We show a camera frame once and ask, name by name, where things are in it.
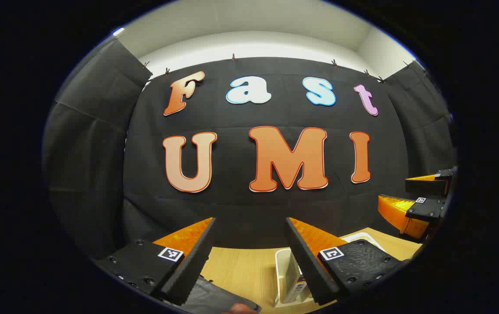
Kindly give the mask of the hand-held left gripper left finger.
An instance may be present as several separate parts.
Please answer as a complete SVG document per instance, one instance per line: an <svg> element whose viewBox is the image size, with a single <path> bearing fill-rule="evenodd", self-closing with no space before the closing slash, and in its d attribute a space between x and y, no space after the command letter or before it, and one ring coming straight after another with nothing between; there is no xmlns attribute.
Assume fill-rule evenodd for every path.
<svg viewBox="0 0 499 314"><path fill-rule="evenodd" d="M215 222L209 217L158 240L134 239L95 264L143 294L182 305L213 248Z"/></svg>

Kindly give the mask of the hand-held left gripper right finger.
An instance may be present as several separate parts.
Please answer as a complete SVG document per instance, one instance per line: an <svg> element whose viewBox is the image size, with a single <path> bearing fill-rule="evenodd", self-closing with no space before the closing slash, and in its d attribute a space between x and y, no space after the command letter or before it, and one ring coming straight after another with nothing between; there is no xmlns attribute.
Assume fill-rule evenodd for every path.
<svg viewBox="0 0 499 314"><path fill-rule="evenodd" d="M367 240L345 241L292 217L285 219L285 238L319 305L374 290L410 262Z"/></svg>

